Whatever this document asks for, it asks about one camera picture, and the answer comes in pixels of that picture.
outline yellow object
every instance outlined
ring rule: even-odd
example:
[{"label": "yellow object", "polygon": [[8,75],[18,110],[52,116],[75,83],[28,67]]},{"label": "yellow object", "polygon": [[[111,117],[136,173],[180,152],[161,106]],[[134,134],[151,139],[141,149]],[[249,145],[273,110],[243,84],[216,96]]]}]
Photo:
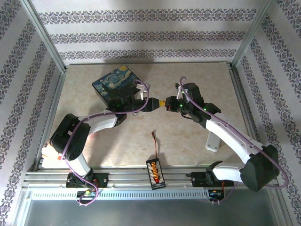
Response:
[{"label": "yellow object", "polygon": [[159,106],[162,107],[165,105],[165,100],[159,100]]}]

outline floor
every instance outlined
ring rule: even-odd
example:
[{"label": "floor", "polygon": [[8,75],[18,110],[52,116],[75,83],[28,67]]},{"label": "floor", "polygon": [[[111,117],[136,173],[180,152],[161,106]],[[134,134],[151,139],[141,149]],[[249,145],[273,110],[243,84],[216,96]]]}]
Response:
[{"label": "floor", "polygon": [[[120,65],[72,65],[68,67],[51,134],[68,113],[85,116],[105,109],[92,82]],[[246,132],[226,63],[132,64],[127,65],[142,81],[150,84],[150,97],[165,100],[176,96],[174,84],[182,76],[198,85],[205,102],[218,106],[233,125]],[[89,136],[84,156],[91,166],[145,165],[154,157],[151,132],[156,131],[161,165],[211,164],[217,160],[240,162],[238,156],[221,143],[218,152],[206,150],[208,131],[199,124],[167,112],[161,107],[150,113],[140,112],[119,126]],[[44,160],[46,168],[54,164]]]}]

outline red wire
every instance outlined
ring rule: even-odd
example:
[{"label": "red wire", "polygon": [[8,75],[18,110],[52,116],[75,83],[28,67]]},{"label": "red wire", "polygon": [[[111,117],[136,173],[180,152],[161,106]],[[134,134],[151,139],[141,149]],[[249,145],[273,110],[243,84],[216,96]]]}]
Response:
[{"label": "red wire", "polygon": [[151,135],[152,135],[152,137],[154,138],[154,141],[155,141],[156,158],[158,158],[157,157],[157,141],[156,141],[156,136],[155,136],[154,132],[152,132]]}]

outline white support leg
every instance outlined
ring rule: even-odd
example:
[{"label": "white support leg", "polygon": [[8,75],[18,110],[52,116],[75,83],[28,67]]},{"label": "white support leg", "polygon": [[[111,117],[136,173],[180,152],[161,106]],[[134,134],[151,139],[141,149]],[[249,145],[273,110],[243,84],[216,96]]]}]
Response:
[{"label": "white support leg", "polygon": [[207,150],[217,152],[220,147],[220,142],[221,139],[217,135],[213,132],[209,132],[205,147]]}]

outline patterned wallpaper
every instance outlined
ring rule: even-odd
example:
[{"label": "patterned wallpaper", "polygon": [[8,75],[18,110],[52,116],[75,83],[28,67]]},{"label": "patterned wallpaper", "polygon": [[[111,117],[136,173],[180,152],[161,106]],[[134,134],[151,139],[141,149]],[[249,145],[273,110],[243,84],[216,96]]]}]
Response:
[{"label": "patterned wallpaper", "polygon": [[282,193],[293,225],[301,225],[300,15],[298,1],[275,1],[237,68],[258,139],[278,149],[290,179]]},{"label": "patterned wallpaper", "polygon": [[0,226],[10,225],[59,81],[19,0],[0,0]]},{"label": "patterned wallpaper", "polygon": [[33,0],[64,62],[231,61],[260,0]]}]

